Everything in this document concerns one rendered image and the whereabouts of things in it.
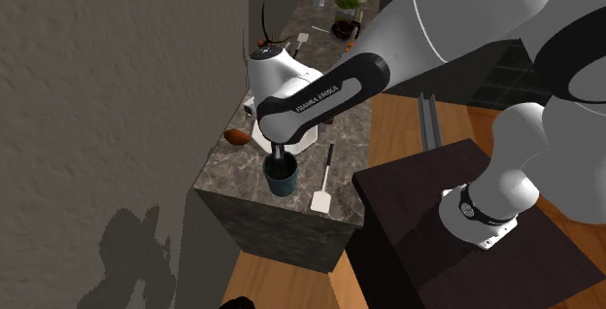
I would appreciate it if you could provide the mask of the white flat base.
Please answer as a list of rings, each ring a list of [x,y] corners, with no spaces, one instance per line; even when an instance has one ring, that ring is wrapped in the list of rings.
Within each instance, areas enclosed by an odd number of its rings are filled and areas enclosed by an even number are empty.
[[[298,143],[285,145],[285,151],[292,155],[299,155],[306,149],[315,144],[318,140],[318,127],[314,126],[309,129]],[[253,121],[251,139],[266,153],[272,153],[271,142],[268,141],[261,133],[257,120]]]

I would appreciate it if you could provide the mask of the dark blue cup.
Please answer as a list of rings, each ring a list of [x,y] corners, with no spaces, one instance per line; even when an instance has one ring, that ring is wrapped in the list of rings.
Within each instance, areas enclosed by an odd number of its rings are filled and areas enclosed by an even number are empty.
[[[297,161],[293,154],[285,152],[283,159],[275,159],[271,154],[263,162],[263,173],[268,187],[279,197],[291,195],[297,183]]]

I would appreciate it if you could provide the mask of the brown oval object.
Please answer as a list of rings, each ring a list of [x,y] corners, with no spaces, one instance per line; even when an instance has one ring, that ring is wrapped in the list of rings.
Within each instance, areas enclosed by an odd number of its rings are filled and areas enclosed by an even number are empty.
[[[223,138],[226,142],[233,146],[245,146],[247,145],[251,137],[249,134],[239,130],[239,129],[228,129],[223,133]]]

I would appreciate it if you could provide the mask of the small white spatula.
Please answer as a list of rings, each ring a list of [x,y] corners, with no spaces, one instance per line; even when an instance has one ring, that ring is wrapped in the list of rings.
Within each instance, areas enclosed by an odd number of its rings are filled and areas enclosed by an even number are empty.
[[[308,39],[309,39],[309,34],[308,33],[299,33],[298,34],[298,37],[297,37],[298,45],[297,45],[294,53],[292,54],[293,58],[295,58],[298,55],[299,50],[300,50],[302,44],[306,43],[308,41]]]

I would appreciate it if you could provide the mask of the black bowl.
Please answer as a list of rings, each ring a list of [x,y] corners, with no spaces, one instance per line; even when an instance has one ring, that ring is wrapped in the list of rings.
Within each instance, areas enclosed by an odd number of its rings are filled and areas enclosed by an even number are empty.
[[[361,24],[355,20],[337,20],[331,26],[332,34],[343,41],[356,40]]]

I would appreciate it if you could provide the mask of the dark robot stand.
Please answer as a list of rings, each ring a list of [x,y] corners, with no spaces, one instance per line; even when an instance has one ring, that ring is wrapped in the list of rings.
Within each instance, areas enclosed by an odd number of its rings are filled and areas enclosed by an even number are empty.
[[[369,309],[550,309],[605,280],[536,207],[489,250],[444,228],[442,190],[488,162],[466,139],[353,174],[365,215],[346,252]]]

